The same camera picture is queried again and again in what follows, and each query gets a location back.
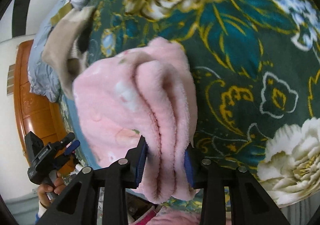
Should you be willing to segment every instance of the wooden bed frame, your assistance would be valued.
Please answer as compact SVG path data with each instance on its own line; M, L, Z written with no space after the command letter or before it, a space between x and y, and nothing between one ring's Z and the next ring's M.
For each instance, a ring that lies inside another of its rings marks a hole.
M14 111L23 154L26 158L24 137L28 132L32 131L41 138L44 145L61 140L67 135L59 105L51 103L45 96L29 92L27 67L32 44L33 40L29 40L19 45L14 71ZM60 172L67 175L74 168L73 161L70 160Z

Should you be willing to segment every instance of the light blue pillow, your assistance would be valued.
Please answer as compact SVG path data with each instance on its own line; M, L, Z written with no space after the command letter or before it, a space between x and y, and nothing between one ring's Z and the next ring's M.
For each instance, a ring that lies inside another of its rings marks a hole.
M51 102L57 101L60 94L60 82L57 73L52 67L41 60L44 45L52 27L50 19L56 15L59 9L67 2L71 2L76 9L82 9L88 1L89 0L59 0L41 23L39 32L33 42L28 62L28 79L31 93L47 96Z

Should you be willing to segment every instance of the pink fabric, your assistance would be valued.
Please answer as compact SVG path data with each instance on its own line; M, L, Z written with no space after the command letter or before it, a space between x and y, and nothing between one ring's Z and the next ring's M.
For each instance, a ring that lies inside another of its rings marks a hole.
M174 210L163 206L157 215L147 225L199 225L201 214Z
M130 225L146 225L152 218L156 216L155 207L152 206L144 215Z
M194 197L184 152L196 129L196 92L180 44L156 38L99 60L76 78L73 93L82 132L101 167L125 157L141 134L149 150L138 192L153 203Z

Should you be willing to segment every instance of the metal screw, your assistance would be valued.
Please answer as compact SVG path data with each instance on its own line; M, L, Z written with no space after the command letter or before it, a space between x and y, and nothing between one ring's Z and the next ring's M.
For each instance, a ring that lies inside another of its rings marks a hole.
M125 165L128 163L128 160L126 158L121 158L121 159L119 159L118 163L119 163L119 165Z
M207 158L202 159L202 164L204 164L204 165L208 166L208 165L210 165L210 164L211 164L211 160L210 160L210 159L207 159Z
M91 168L91 167L85 167L85 168L82 168L82 172L83 172L83 173L90 173L90 172L91 172L91 170L92 170L92 168Z
M244 167L244 166L240 166L239 168L238 168L238 170L240 171L240 172L247 172L247 168L246 167Z

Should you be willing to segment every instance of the green floral bedsheet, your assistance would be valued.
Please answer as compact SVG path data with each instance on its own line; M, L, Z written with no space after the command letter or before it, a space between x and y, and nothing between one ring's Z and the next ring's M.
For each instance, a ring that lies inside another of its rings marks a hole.
M299 171L294 164L284 174L273 148L270 165L278 177L258 169L279 128L320 116L320 18L312 0L91 0L89 5L97 7L89 63L145 46L156 36L184 47L196 84L194 141L203 157L223 167L246 166L257 179L259 172L266 174L275 201L290 193L299 201L301 190L319 189L319 178L312 178L318 168L311 169L319 153L303 151ZM290 191L302 182L304 188ZM199 210L201 197L168 204Z

